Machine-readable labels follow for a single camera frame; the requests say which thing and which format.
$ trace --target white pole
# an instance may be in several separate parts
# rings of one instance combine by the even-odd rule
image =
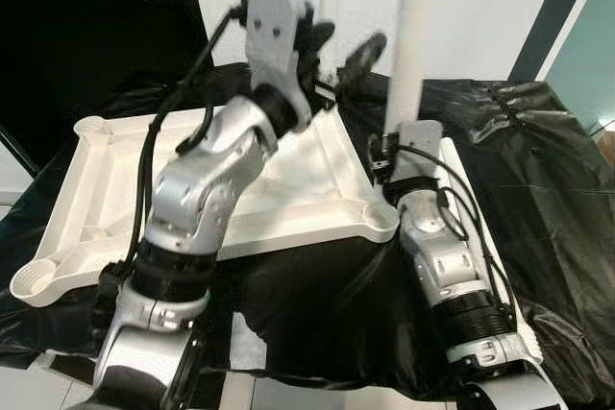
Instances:
[[[337,6],[339,0],[320,0],[320,19],[337,19]],[[320,69],[324,79],[333,84],[337,70],[337,41],[335,34],[329,39],[320,52]]]
[[[397,47],[388,87],[384,133],[417,119],[423,86],[425,23],[430,0],[400,0]]]

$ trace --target black cable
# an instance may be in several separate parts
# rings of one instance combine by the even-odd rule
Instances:
[[[314,84],[316,86],[320,86],[321,88],[324,88],[324,89],[326,89],[326,90],[328,90],[328,91],[330,91],[332,93],[335,93],[335,87],[332,86],[332,85],[327,84],[326,82],[323,82],[323,81],[320,81],[320,80],[316,80],[314,82]]]
[[[152,165],[154,163],[154,149],[156,147],[156,137],[162,126],[164,118],[171,112],[183,99],[185,92],[191,87],[192,81],[195,76],[201,71],[201,67],[205,60],[211,54],[211,50],[217,43],[217,41],[224,33],[227,25],[231,19],[238,17],[242,14],[242,7],[236,7],[230,9],[220,21],[220,24],[216,27],[213,35],[209,39],[207,45],[201,51],[197,59],[194,61],[189,71],[185,75],[185,78],[180,81],[175,90],[168,95],[160,104],[160,108],[154,120],[149,125],[147,134],[145,135],[145,141],[141,148],[141,154],[139,157],[139,163],[136,172],[136,201],[135,201],[135,218],[133,221],[133,233],[131,234],[131,241],[126,253],[126,259],[121,266],[121,275],[126,277],[131,272],[133,260],[136,255],[136,248],[138,246],[138,237],[141,231],[141,221],[143,219],[143,211],[145,208],[145,215],[147,216],[151,209],[151,196],[152,196]],[[213,116],[213,106],[208,105],[206,109],[206,122],[208,120],[207,113],[210,112],[210,118]]]
[[[456,191],[453,191],[453,189],[451,189],[448,186],[440,187],[436,191],[436,194],[437,194],[436,204],[437,204],[437,207],[438,207],[438,214],[440,215],[440,218],[442,219],[442,221],[444,222],[444,224],[448,228],[448,230],[458,240],[461,240],[463,242],[467,242],[467,240],[470,238],[470,236],[468,234],[467,229],[463,226],[461,221],[458,220],[453,215],[451,210],[449,209],[449,201],[446,198],[446,191],[447,190],[450,190],[451,192],[456,193]]]
[[[611,120],[610,122],[608,122],[607,124],[602,125],[599,129],[595,129],[593,132],[589,133],[589,137],[591,138],[593,135],[595,135],[596,133],[601,132],[602,130],[606,130],[606,127],[608,127],[609,125],[611,125],[613,122],[615,122],[615,119]]]
[[[203,118],[203,123],[198,128],[198,130],[188,138],[184,139],[180,144],[178,144],[175,148],[175,152],[180,156],[187,153],[191,149],[198,146],[198,144],[205,138],[208,133],[209,126],[211,125],[211,121],[213,120],[213,101],[209,98],[206,102],[205,116]]]
[[[405,151],[408,153],[415,154],[416,156],[419,156],[422,158],[426,158],[427,160],[433,162],[434,164],[444,168],[447,171],[447,173],[449,173],[449,175],[451,175],[463,189],[463,192],[465,193],[466,197],[470,200],[470,204],[472,205],[472,209],[474,211],[473,214],[470,214],[470,213],[468,214],[470,215],[470,220],[472,221],[472,224],[474,225],[477,231],[477,235],[479,236],[483,257],[486,262],[486,270],[487,270],[487,275],[489,277],[489,284],[491,285],[493,296],[496,299],[496,304],[499,306],[504,305],[500,297],[499,291],[497,289],[497,285],[496,285],[495,278],[493,275],[494,269],[496,273],[498,274],[498,277],[502,280],[502,283],[504,284],[504,289],[506,291],[506,295],[508,296],[508,302],[510,304],[511,322],[516,330],[517,312],[515,309],[515,302],[514,302],[514,295],[512,293],[512,287],[510,287],[510,283],[508,282],[508,279],[504,275],[504,272],[502,271],[500,266],[496,264],[495,260],[493,259],[493,255],[491,254],[491,252],[489,252],[489,249],[487,248],[487,243],[484,237],[484,231],[482,229],[482,222],[480,221],[479,206],[477,205],[474,199],[474,196],[472,195],[470,191],[470,188],[467,186],[465,181],[461,178],[461,176],[453,168],[451,168],[449,165],[444,163],[439,158],[432,156],[430,153],[427,153],[421,149],[414,148],[412,146],[404,146],[404,145],[399,145],[397,149],[400,151]],[[466,211],[469,211],[470,207],[467,204],[465,204],[465,201],[460,201],[460,202],[463,204],[462,206],[466,209]]]

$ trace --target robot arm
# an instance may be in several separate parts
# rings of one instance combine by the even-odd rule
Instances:
[[[117,297],[95,393],[75,410],[177,410],[189,402],[206,346],[199,315],[237,198],[276,152],[278,139],[304,130],[320,109],[306,91],[332,25],[313,26],[311,19],[301,0],[248,0],[252,93],[232,98],[207,138],[166,165],[153,185],[145,237]],[[370,53],[382,47],[382,38],[373,37],[353,63],[359,70],[370,65]],[[463,384],[459,406],[565,409],[508,313],[494,302],[491,277],[447,226],[433,165],[399,152],[407,145],[437,156],[440,136],[434,122],[402,125],[376,139],[370,153],[377,178],[386,179],[384,197],[400,211],[402,245]]]
[[[396,133],[372,137],[370,154],[382,195],[400,213],[402,247],[461,384],[457,408],[566,409],[517,331],[512,291],[507,290],[507,303],[502,302],[491,258],[473,253],[467,229],[447,214],[445,189],[434,177],[438,164],[446,167],[437,159],[441,135],[438,122],[401,123]],[[471,201],[472,206],[464,206],[484,244],[478,206],[462,180],[455,181],[461,186],[457,198]],[[488,253],[486,244],[482,249]],[[504,273],[498,274],[507,284]]]
[[[246,33],[252,93],[233,97],[207,137],[159,174],[134,271],[99,356],[95,393],[75,408],[175,410],[189,402],[205,346],[197,318],[229,219],[278,139],[304,130],[320,109],[308,102],[306,82],[332,25],[312,25],[302,0],[248,0]]]

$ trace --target black cloth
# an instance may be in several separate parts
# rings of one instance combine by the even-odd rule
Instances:
[[[202,94],[223,103],[246,90],[247,78],[245,65],[216,69]],[[124,88],[92,112],[154,111],[156,100],[131,85],[132,93]],[[386,78],[372,75],[339,109],[364,166],[367,136],[382,127],[385,91]],[[135,95],[143,99],[133,111]],[[425,81],[420,116],[442,122],[455,141],[559,392],[573,407],[614,405],[613,170],[546,84]],[[95,287],[43,308],[17,301],[8,288],[34,256],[73,149],[66,146],[0,222],[3,365],[26,366],[46,349],[96,353],[89,317]],[[228,369],[232,315],[240,312],[267,344],[259,374],[305,386],[376,384],[412,398],[448,397],[455,382],[413,277],[396,239],[345,239],[220,262],[206,312],[214,346],[203,372]]]

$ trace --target white plastic tray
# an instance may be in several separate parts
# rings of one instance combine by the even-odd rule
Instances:
[[[154,174],[203,120],[203,109],[173,112],[159,133]],[[125,257],[135,209],[136,166],[153,116],[75,125],[80,137],[34,259],[12,278],[11,292],[44,306],[94,284]],[[219,259],[362,236],[385,242],[398,215],[379,201],[336,109],[290,133],[260,177],[240,197]]]

